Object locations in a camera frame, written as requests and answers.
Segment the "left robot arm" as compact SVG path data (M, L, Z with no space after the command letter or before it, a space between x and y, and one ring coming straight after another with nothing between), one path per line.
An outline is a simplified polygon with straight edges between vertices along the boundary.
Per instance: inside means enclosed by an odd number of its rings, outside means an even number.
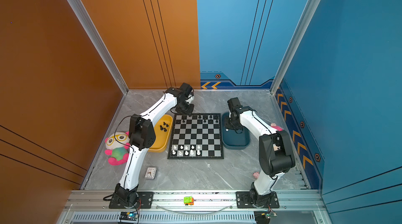
M130 116L129 153L124 173L112 194L109 208L137 208L140 170L149 148L156 141L155 125L171 109L190 115L194 110L193 88L183 83L179 88L170 87L148 110Z

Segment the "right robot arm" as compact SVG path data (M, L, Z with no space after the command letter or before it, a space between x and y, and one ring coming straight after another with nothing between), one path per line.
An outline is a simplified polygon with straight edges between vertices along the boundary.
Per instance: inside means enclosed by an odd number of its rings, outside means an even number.
M289 133L261 119L256 111L243 106L239 98L227 101L229 117L225 126L230 130L245 130L259 141L259 177L251 184L248 196L240 197L240 208L279 208L275 184L296 164L293 143Z

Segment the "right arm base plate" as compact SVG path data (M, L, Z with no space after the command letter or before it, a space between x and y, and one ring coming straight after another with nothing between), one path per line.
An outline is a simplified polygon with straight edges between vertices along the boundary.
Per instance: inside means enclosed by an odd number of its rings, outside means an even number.
M276 192L270 192L266 195L258 195L251 191L240 191L236 192L236 201L238 208L280 208Z

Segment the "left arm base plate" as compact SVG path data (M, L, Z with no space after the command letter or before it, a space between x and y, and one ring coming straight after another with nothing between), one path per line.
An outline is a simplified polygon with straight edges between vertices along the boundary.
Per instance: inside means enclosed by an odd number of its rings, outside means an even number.
M128 205L120 200L115 194L113 194L109 209L150 209L152 206L154 192L137 192L136 200L134 203Z

